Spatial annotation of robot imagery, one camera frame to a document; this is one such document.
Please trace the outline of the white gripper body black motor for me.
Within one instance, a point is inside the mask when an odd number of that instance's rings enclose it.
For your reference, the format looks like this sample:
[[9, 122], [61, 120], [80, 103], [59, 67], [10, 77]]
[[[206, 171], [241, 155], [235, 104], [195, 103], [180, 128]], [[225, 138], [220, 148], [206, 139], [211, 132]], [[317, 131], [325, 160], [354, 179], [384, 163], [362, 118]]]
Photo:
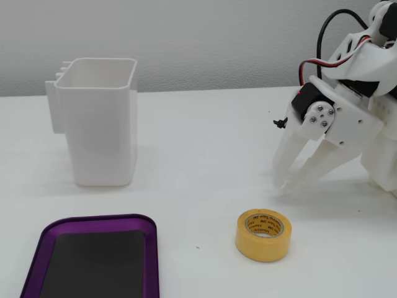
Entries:
[[301, 87], [291, 104], [300, 114], [315, 102], [325, 101], [336, 113], [330, 128], [323, 135], [336, 146], [366, 146], [382, 130], [384, 122], [362, 105], [359, 96], [343, 84], [331, 87], [323, 80], [311, 76]]

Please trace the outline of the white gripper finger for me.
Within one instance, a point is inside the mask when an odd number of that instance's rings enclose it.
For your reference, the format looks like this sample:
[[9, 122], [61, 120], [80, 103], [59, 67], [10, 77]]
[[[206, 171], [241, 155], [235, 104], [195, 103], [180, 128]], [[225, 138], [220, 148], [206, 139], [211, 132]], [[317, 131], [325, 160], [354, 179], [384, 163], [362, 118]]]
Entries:
[[[287, 107], [292, 108], [308, 124], [306, 136], [308, 141], [319, 140], [330, 128], [335, 119], [335, 111], [330, 103], [325, 101], [315, 102], [300, 115], [290, 103]], [[341, 164], [352, 159], [350, 153], [345, 153], [333, 143], [323, 140], [313, 155], [307, 159], [305, 164], [290, 179], [286, 177], [282, 190], [297, 190], [302, 186], [312, 183], [328, 174]]]
[[273, 185], [283, 186], [287, 174], [308, 142], [308, 124], [292, 109], [287, 109], [287, 122], [273, 158]]

